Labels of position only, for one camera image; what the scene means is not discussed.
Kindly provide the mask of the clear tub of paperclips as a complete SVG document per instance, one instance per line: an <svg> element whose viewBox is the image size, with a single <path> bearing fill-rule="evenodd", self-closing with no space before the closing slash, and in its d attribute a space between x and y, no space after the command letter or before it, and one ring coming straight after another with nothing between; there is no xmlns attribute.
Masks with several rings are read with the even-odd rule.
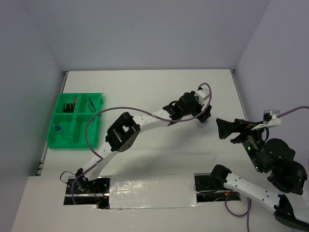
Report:
<svg viewBox="0 0 309 232"><path fill-rule="evenodd" d="M202 127L202 128L206 127L206 126L208 125L208 123L209 123L209 120L208 120L208 119L205 120L204 122L201 122L201 121L198 121L198 122L197 122L198 126L199 126L199 127Z"/></svg>

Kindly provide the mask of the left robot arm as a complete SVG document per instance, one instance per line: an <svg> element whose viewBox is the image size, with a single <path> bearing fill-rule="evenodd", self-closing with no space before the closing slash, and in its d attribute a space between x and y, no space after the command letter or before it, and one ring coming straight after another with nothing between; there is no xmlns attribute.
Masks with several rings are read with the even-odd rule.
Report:
<svg viewBox="0 0 309 232"><path fill-rule="evenodd" d="M78 169L72 186L77 186L84 193L91 192L102 169L118 153L130 149L142 132L194 119L200 123L206 122L211 116L211 99L210 91L199 88L197 91L184 93L179 100L154 113L140 110L140 115L132 116L128 112L130 107L125 107L126 112L108 128L100 153L90 148L95 156L84 168Z"/></svg>

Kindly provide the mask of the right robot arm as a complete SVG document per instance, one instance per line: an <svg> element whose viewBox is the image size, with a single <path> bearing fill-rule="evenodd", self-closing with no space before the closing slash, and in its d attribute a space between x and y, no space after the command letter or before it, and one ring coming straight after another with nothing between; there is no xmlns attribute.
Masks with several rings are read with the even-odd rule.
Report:
<svg viewBox="0 0 309 232"><path fill-rule="evenodd" d="M219 138L226 139L232 133L233 144L242 144L255 170L269 174L267 180L281 194L263 189L230 169L217 164L210 174L210 184L215 189L228 188L251 198L273 213L275 219L290 228L307 232L309 230L309 203L306 201L305 184L308 175L304 166L294 161L295 151L281 139L263 140L263 133L276 127L276 117L270 116L260 122L235 119L229 122L216 119Z"/></svg>

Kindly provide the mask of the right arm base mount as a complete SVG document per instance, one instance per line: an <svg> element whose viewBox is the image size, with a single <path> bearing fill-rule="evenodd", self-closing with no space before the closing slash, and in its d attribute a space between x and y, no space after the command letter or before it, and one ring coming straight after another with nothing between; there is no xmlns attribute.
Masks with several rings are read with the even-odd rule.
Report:
<svg viewBox="0 0 309 232"><path fill-rule="evenodd" d="M240 194L224 187L216 187L210 174L194 174L194 186L198 203L240 201Z"/></svg>

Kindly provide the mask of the blue gel pen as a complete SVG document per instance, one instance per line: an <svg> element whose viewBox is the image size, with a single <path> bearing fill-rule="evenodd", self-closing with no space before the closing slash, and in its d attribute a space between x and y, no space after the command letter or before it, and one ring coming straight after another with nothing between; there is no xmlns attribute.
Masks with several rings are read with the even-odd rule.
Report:
<svg viewBox="0 0 309 232"><path fill-rule="evenodd" d="M89 101L89 103L90 103L90 105L91 105L91 107L92 107L92 111L93 111L93 112L96 112L96 109L95 109L95 106L94 106L92 100L91 100L90 98L88 98L88 101Z"/></svg>

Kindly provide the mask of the clear blue-capped glue bottle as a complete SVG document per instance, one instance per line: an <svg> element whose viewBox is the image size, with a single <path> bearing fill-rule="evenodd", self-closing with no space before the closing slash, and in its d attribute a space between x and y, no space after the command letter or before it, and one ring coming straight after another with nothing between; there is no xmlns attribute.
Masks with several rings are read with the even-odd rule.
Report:
<svg viewBox="0 0 309 232"><path fill-rule="evenodd" d="M60 134L63 138L67 138L68 134L63 130L62 127L60 127L58 124L53 124L54 130Z"/></svg>

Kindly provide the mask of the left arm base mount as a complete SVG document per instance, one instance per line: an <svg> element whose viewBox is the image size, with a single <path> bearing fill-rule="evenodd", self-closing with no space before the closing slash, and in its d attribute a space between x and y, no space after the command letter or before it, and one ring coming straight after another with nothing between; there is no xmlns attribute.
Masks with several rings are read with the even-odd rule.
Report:
<svg viewBox="0 0 309 232"><path fill-rule="evenodd" d="M60 177L60 181L66 185L64 205L74 205L71 196L73 189L73 197L76 205L93 205L97 209L110 209L110 180L111 178L100 176L94 181L91 181L90 186L86 190L82 190L80 185L76 183L72 188L75 176L72 172L64 171Z"/></svg>

